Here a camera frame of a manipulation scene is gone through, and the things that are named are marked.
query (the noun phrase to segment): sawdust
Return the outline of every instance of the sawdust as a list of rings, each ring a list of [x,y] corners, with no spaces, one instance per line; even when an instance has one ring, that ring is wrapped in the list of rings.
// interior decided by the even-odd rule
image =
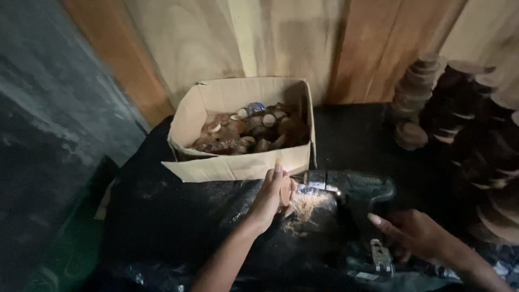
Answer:
[[[315,191],[297,191],[296,195],[296,198],[292,202],[296,219],[287,221],[284,224],[284,228],[292,231],[295,235],[301,236],[301,233],[299,233],[297,229],[300,229],[303,224],[311,223],[317,226],[317,224],[310,219],[312,212],[315,208],[320,207],[321,203],[327,200],[327,197]]]

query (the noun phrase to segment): wooden board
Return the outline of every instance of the wooden board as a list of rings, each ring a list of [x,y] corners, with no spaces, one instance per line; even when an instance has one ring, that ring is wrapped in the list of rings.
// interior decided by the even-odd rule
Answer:
[[[440,54],[496,66],[497,98],[519,109],[519,1],[469,0]]]
[[[364,103],[401,0],[352,0],[327,103]]]
[[[64,0],[63,5],[150,126],[174,113],[120,0]]]
[[[344,0],[229,0],[247,77],[306,78],[320,104],[330,80]]]
[[[197,81],[245,77],[227,0],[126,0],[176,107]]]
[[[391,101],[407,67],[430,48],[438,47],[432,42],[441,42],[441,36],[450,32],[451,25],[446,25],[443,19],[454,21],[453,15],[458,15],[464,5],[465,0],[401,0],[365,101]]]

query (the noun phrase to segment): person's right hand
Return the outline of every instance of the person's right hand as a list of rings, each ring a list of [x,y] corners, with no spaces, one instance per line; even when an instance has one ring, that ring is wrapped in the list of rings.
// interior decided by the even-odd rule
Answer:
[[[407,252],[402,255],[403,261],[407,261],[413,254],[423,260],[455,269],[475,255],[461,240],[418,210],[398,212],[390,215],[388,220],[374,214],[368,217],[384,234],[405,248]]]

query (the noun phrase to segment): wooden disc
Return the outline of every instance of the wooden disc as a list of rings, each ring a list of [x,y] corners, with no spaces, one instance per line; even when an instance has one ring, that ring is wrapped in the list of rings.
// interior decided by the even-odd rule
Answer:
[[[290,193],[292,191],[292,181],[289,177],[283,178],[283,182],[281,183],[281,189],[279,190],[279,204],[281,206],[287,207],[290,204]]]

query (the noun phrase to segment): workbench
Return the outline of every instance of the workbench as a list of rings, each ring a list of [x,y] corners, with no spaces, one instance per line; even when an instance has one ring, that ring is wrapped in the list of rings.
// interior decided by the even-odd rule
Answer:
[[[457,218],[449,180],[427,148],[398,147],[385,123],[387,104],[316,108],[318,169],[352,169],[391,177],[390,209],[417,208],[453,233]],[[115,179],[107,210],[100,269],[148,287],[189,285],[193,275],[248,210],[262,181],[183,183],[161,165],[172,161],[166,142],[172,117],[146,138]],[[357,234],[337,208],[316,208],[297,234],[282,224],[260,236],[237,277],[243,290],[309,286],[358,287],[336,269]]]

